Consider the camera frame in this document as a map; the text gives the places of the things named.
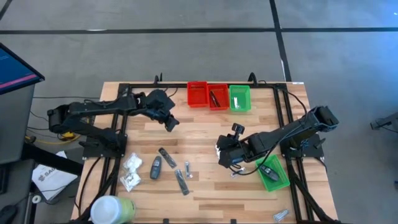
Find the small container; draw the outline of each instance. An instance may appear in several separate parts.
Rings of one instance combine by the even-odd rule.
[[[227,110],[229,108],[229,94],[227,84],[208,85],[207,89],[210,110]],[[210,92],[214,94],[214,97],[216,98],[220,106],[216,106],[214,100],[210,95]]]
[[[230,85],[229,98],[231,111],[246,112],[251,109],[250,87],[246,85]]]
[[[192,108],[207,107],[209,105],[207,92],[207,82],[188,82],[188,105]]]
[[[136,206],[126,198],[102,196],[97,199],[90,210],[94,224],[122,224],[132,222],[136,214]]]
[[[262,162],[264,158],[256,160],[256,167]],[[268,178],[266,175],[262,174],[260,170],[257,170],[258,173],[260,174],[262,183],[266,187],[266,189],[271,192],[274,190],[282,189],[284,187],[287,187],[290,185],[289,178],[287,178],[286,172],[282,165],[279,162],[279,159],[277,155],[270,155],[268,159],[265,161],[264,165],[267,167],[270,167],[272,170],[274,170],[278,176],[279,180],[278,181],[273,181],[270,178]]]

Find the white paper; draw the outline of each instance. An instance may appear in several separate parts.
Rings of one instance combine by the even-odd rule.
[[[65,154],[64,151],[57,152],[57,156],[67,158],[67,155]],[[65,188],[64,186],[68,185],[76,178],[77,175],[69,174],[67,172],[60,171],[52,167],[43,166],[43,165],[38,165],[33,170],[33,175],[32,175],[32,181],[35,183],[37,188],[42,192],[42,194],[47,200],[51,200],[55,196],[57,196]]]

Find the yellow cable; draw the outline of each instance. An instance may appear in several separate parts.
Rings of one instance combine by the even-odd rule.
[[[67,141],[64,141],[64,142],[48,142],[48,141],[43,141],[43,140],[39,140],[39,139],[36,140],[36,141],[40,142],[40,143],[43,143],[43,144],[62,145],[62,144],[68,144],[68,143],[71,143],[73,141],[76,141],[78,138],[80,138],[80,135],[76,135],[76,137],[74,137],[73,139],[67,140]]]

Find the floor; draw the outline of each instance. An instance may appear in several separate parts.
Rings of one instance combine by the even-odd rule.
[[[11,1],[0,0],[0,7],[6,2]],[[283,29],[398,27],[398,2],[393,0],[275,2]],[[0,33],[178,27],[274,27],[274,21],[270,2],[264,0],[13,0],[0,20]],[[282,69],[274,32],[8,34],[0,35],[0,42],[45,75],[36,96],[99,96],[105,81],[153,80],[161,72],[167,81],[245,80],[254,72],[267,81],[291,76],[305,82],[311,105],[330,106],[340,120],[336,131],[324,134],[340,220],[395,223],[398,138],[384,129],[372,131],[369,123],[398,110],[398,33],[302,31],[282,33],[290,73],[286,62],[285,73]],[[71,101],[37,99],[32,111],[45,116],[47,109]],[[46,127],[35,117],[29,125]],[[40,146],[81,157],[76,144]],[[35,223],[67,221],[76,188],[67,188],[56,205],[39,204]]]

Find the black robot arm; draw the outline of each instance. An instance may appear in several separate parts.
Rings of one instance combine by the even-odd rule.
[[[97,128],[87,123],[83,118],[104,114],[120,114],[135,116],[142,114],[152,120],[164,124],[167,131],[171,132],[179,124],[170,110],[175,106],[163,90],[154,90],[147,96],[145,93],[125,93],[114,101],[95,102],[85,100],[84,103],[71,103],[61,105],[53,110],[48,110],[49,130],[53,133],[63,134],[68,131],[88,136],[96,142],[91,147],[110,149],[113,152],[109,157],[120,156],[120,148],[125,147],[127,136],[116,133],[111,128]]]
[[[218,164],[229,168],[242,161],[255,161],[264,157],[283,139],[307,139],[317,131],[331,131],[336,128],[337,124],[338,120],[327,106],[317,106],[307,115],[279,129],[255,133],[242,140],[239,140],[239,135],[243,134],[244,127],[234,124],[234,135],[220,135],[217,140],[216,146],[220,151]]]

